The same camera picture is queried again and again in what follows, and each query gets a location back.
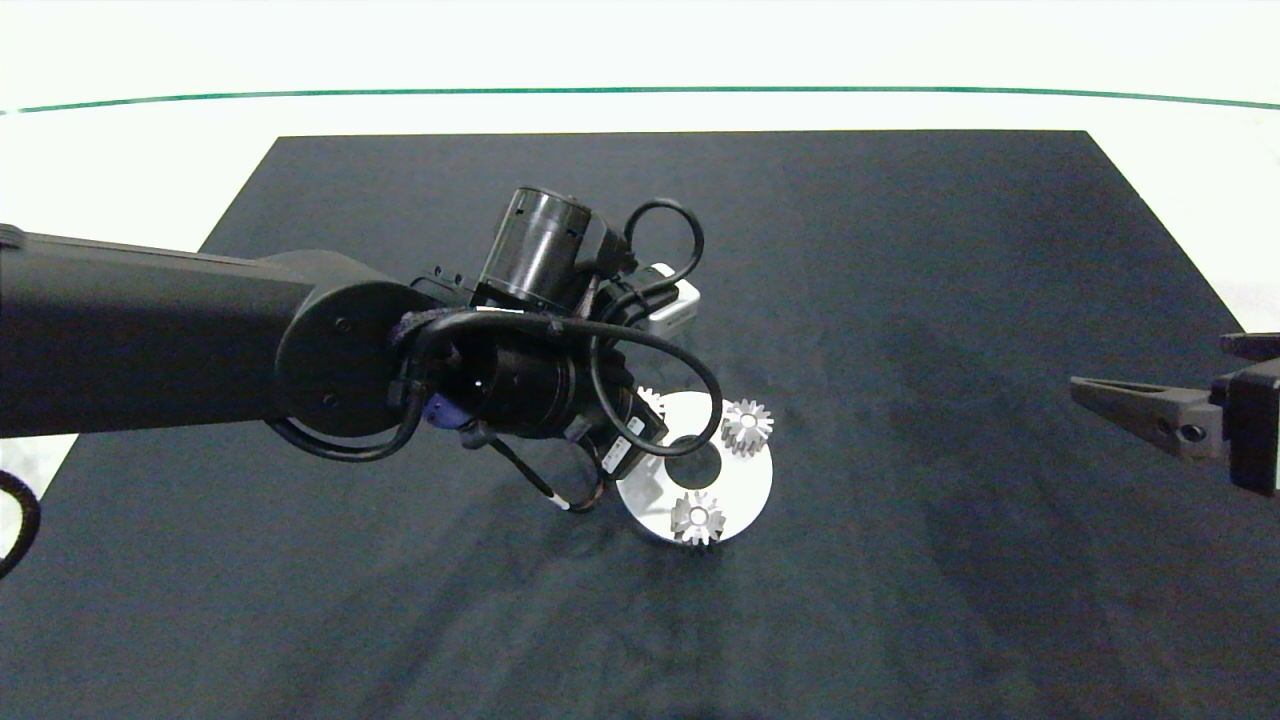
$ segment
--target gear hole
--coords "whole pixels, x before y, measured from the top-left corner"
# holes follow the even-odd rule
[[[681,442],[685,441],[685,438],[692,437],[694,436],[685,436],[677,438],[675,442]],[[667,474],[677,486],[685,489],[703,489],[714,483],[716,478],[719,477],[719,451],[716,450],[713,443],[707,443],[689,455],[668,457],[666,460],[666,465]]]

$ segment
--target label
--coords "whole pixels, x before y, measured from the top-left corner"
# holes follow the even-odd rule
[[[640,434],[640,430],[644,429],[644,420],[640,418],[631,418],[627,420],[627,429],[635,434]],[[618,464],[622,462],[622,459],[627,456],[630,450],[631,441],[618,436],[618,439],[613,441],[613,447],[611,447],[609,451],[604,454],[604,459],[600,460],[600,468],[604,468],[605,473],[613,473],[618,469]]]

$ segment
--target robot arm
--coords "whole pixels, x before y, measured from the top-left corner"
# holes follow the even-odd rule
[[[692,231],[678,272],[637,270],[631,234],[655,208]],[[298,448],[361,462],[402,448],[425,419],[466,447],[493,446],[548,500],[585,511],[643,454],[690,454],[719,429],[714,375],[659,337],[695,314],[684,278],[701,247],[698,219],[673,201],[643,205],[617,233],[577,200],[527,187],[475,287],[439,268],[411,287],[328,251],[241,260],[0,225],[0,437],[266,420]],[[666,427],[637,397],[618,341],[694,369],[713,397],[701,434],[655,442]],[[379,445],[335,442],[390,428]],[[595,493],[562,500],[503,433],[585,448]]]
[[[1210,389],[1071,378],[1071,398],[1175,457],[1229,460],[1234,484],[1271,497],[1280,488],[1280,334],[1228,334],[1221,347],[1256,364]]]

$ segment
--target cable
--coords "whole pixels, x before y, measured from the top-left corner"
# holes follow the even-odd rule
[[[552,487],[547,484],[547,480],[544,480],[538,474],[536,470],[530,468],[529,464],[521,460],[520,456],[516,455],[516,451],[512,450],[511,446],[507,445],[506,442],[498,438],[493,438],[492,441],[489,441],[489,445],[493,446],[493,448],[497,450],[499,455],[509,460],[511,464],[515,465],[517,470],[520,470],[520,474],[522,474],[525,479],[530,482],[530,484],[538,488],[538,492],[543,493],[543,497],[556,503],[556,506],[559,507],[561,510],[568,510],[570,512],[582,514],[582,512],[590,512],[591,509],[595,507],[595,503],[604,495],[604,480],[607,477],[604,474],[604,470],[600,469],[600,464],[595,457],[594,450],[584,443],[585,439],[586,438],[579,441],[577,446],[581,447],[584,451],[586,451],[586,454],[591,457],[591,464],[595,468],[595,487],[591,489],[590,496],[579,502],[568,502],[567,500],[561,497],[559,493],[552,489]]]
[[[625,342],[635,342],[660,352],[666,352],[687,365],[689,369],[691,369],[707,386],[707,392],[712,396],[712,416],[708,419],[707,427],[703,428],[701,433],[690,441],[684,443],[672,443],[669,446],[650,442],[631,432],[631,429],[626,427],[626,423],[623,423],[623,420],[618,416],[617,410],[613,409],[613,404],[608,400],[608,393],[604,389],[604,380],[600,378],[599,361],[596,360],[595,363],[591,363],[589,368],[591,386],[595,389],[596,398],[600,401],[600,409],[613,424],[614,430],[631,442],[631,445],[650,455],[675,457],[678,455],[689,455],[690,452],[694,452],[699,447],[707,445],[707,442],[709,442],[719,429],[724,395],[721,392],[719,382],[716,379],[716,375],[712,373],[710,368],[703,364],[701,360],[678,345],[671,343],[646,332],[591,320],[575,320],[572,318],[534,315],[530,313],[460,310],[452,315],[431,322],[419,331],[417,337],[413,338],[412,350],[410,351],[406,370],[407,377],[424,377],[421,372],[422,364],[426,363],[428,357],[430,357],[435,350],[442,347],[443,343],[453,334],[474,328],[507,328],[522,331],[530,334],[541,333],[553,338],[561,336],[614,338]]]
[[[311,455],[325,460],[338,460],[339,462],[372,462],[393,455],[413,437],[419,423],[422,421],[422,407],[426,406],[426,386],[420,382],[410,382],[408,400],[404,402],[404,414],[401,416],[396,436],[381,445],[369,447],[352,447],[321,439],[293,424],[287,418],[276,418],[266,421],[280,437],[291,445],[305,450]]]
[[[626,292],[618,296],[617,300],[611,302],[604,309],[604,311],[600,313],[600,319],[605,323],[608,323],[617,313],[622,311],[628,305],[634,304],[644,305],[646,296],[666,290],[668,287],[672,287],[680,281],[685,279],[686,277],[689,277],[690,273],[694,272],[694,269],[703,259],[703,250],[707,246],[707,236],[703,232],[703,224],[701,222],[699,222],[698,215],[695,215],[692,210],[689,210],[680,202],[676,202],[675,200],[668,200],[666,197],[655,197],[645,202],[644,205],[640,205],[631,213],[631,217],[627,218],[627,224],[622,229],[622,237],[627,241],[627,247],[628,249],[634,247],[632,238],[635,236],[635,228],[636,224],[640,222],[640,218],[643,218],[645,213],[655,210],[658,208],[667,208],[669,210],[675,210],[676,213],[680,214],[680,217],[685,219],[686,223],[689,223],[689,231],[692,233],[694,237],[694,249],[690,252],[689,263],[686,263],[685,266],[681,268],[680,270],[672,273],[669,277],[660,278],[653,283],[649,283],[645,287],[630,288],[622,286],[626,290]],[[636,315],[632,319],[632,322],[639,320],[640,318],[641,315]],[[586,361],[588,361],[588,370],[591,377],[591,387],[595,389],[595,396],[599,400],[600,407],[604,410],[605,416],[609,419],[609,423],[620,434],[622,434],[622,437],[627,438],[632,445],[635,445],[640,450],[644,450],[645,452],[649,452],[650,455],[662,455],[666,457],[689,455],[690,452],[694,452],[703,445],[707,445],[707,441],[701,439],[703,436],[698,436],[699,442],[691,442],[686,445],[672,443],[671,446],[660,446],[644,441],[643,438],[632,433],[630,428],[627,428],[626,424],[622,421],[622,419],[618,418],[617,410],[613,409],[613,404],[609,401],[608,395],[604,392],[604,383],[600,380],[600,346],[602,346],[602,338],[599,336],[595,336],[590,340],[586,348]],[[719,414],[722,407],[721,400],[722,398],[717,393],[712,393],[712,420],[716,424],[719,423]],[[678,448],[678,451],[666,452],[657,450],[662,447]]]
[[[18,501],[18,507],[22,509],[18,539],[13,542],[9,555],[0,557],[0,578],[4,578],[18,566],[18,562],[31,550],[32,543],[36,542],[36,533],[40,532],[40,498],[31,492],[27,483],[4,470],[0,470],[0,491]]]
[[[703,260],[703,249],[707,246],[707,234],[703,232],[703,223],[698,219],[698,215],[695,215],[692,210],[685,208],[684,205],[676,202],[675,200],[669,200],[666,197],[655,197],[645,202],[644,205],[640,205],[631,213],[631,217],[627,218],[627,224],[622,229],[622,237],[627,242],[627,249],[634,249],[632,237],[635,236],[636,224],[640,222],[640,218],[643,218],[645,213],[655,210],[658,208],[667,208],[668,210],[675,210],[676,213],[680,214],[680,217],[685,219],[686,223],[689,223],[689,229],[690,232],[692,232],[694,236],[694,250],[690,254],[689,263],[686,263],[684,268],[676,270],[671,277],[660,278],[641,288],[625,288],[627,290],[627,292],[618,296],[617,300],[611,302],[609,306],[605,307],[603,313],[600,313],[599,319],[605,323],[608,323],[614,314],[621,311],[627,305],[632,305],[637,301],[641,301],[644,296],[653,295],[660,290],[672,287],[680,281],[685,279],[686,277],[689,277],[690,273],[694,272],[695,268],[698,268],[698,264],[701,263]]]

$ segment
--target gear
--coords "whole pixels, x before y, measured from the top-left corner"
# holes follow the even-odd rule
[[[769,442],[773,433],[772,413],[763,405],[745,397],[739,402],[724,404],[724,419],[721,421],[721,441],[735,455],[751,457]]]
[[[685,544],[712,544],[724,533],[724,514],[708,493],[686,492],[671,509],[671,532]]]
[[[646,387],[637,387],[636,395],[640,396],[640,400],[644,400],[659,418],[664,419],[667,416],[667,404],[662,401],[660,395]]]

